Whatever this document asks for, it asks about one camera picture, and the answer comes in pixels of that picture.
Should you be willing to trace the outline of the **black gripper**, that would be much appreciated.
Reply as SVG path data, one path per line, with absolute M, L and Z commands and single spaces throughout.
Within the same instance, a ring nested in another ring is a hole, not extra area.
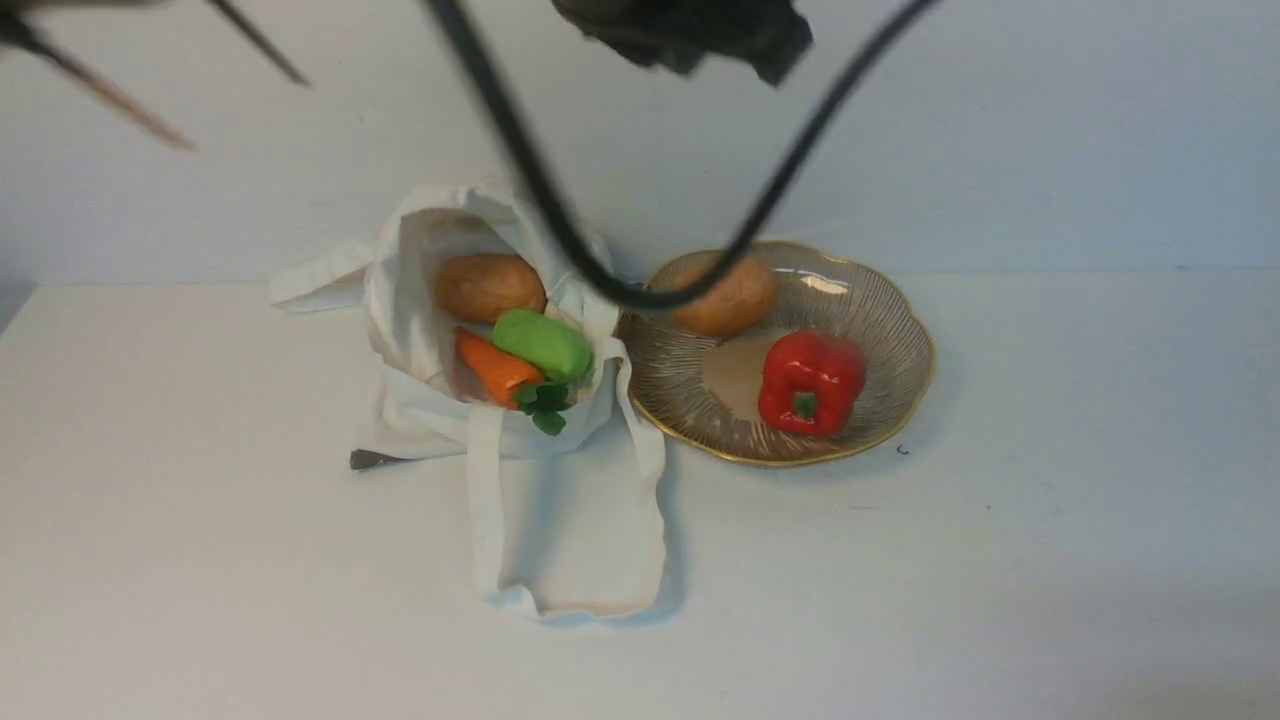
M 691 76 L 708 56 L 741 61 L 781 85 L 813 42 L 791 1 L 554 1 L 585 37 L 636 67 Z

